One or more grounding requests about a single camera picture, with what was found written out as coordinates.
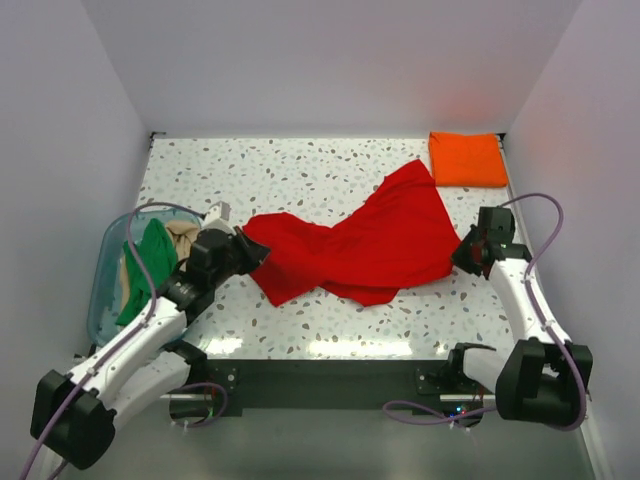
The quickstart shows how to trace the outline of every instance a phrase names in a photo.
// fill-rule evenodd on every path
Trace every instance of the gray floor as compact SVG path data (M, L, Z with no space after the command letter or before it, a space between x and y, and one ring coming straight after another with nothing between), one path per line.
M488 415L473 439L379 412L248 411L184 434L156 403L89 470L64 480L592 479L580 433Z

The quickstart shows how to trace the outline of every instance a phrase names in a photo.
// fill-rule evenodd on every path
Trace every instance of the white table surface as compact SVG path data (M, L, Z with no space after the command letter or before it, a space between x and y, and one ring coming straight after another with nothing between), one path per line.
M385 175L416 158L430 168L425 140L157 139L139 204L164 200L205 211L223 200L234 225L279 211L333 225ZM480 206L509 198L507 189L438 190L461 238ZM504 355L513 345L490 284L456 269L364 309L321 288L275 308L250 277L234 277L186 339L210 357L238 359L442 359L457 342L491 345Z

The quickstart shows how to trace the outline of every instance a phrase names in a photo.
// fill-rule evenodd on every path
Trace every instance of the red garment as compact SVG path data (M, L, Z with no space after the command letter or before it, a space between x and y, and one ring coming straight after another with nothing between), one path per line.
M460 244L420 160L332 228L273 213L251 218L244 232L271 248L251 277L275 306L317 286L364 306L390 302L400 288L449 275Z

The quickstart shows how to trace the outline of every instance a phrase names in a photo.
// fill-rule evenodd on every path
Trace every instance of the plastic bin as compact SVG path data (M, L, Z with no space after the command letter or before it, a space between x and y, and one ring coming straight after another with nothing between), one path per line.
M123 215L114 221L104 234L98 266L93 280L91 303L87 316L87 330L93 343L102 347L118 333L116 320L120 314L122 288L120 287L120 259L123 255L122 244L126 239L127 220ZM148 210L140 212L131 223L131 235L134 242L142 240L145 228L152 218L162 223L170 220L186 220L201 225L200 219L182 210Z

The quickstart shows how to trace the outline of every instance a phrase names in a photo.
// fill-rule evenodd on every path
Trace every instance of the orange cloth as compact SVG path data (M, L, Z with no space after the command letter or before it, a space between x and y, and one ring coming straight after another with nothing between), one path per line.
M436 185L506 187L507 171L495 135L431 133L429 155Z

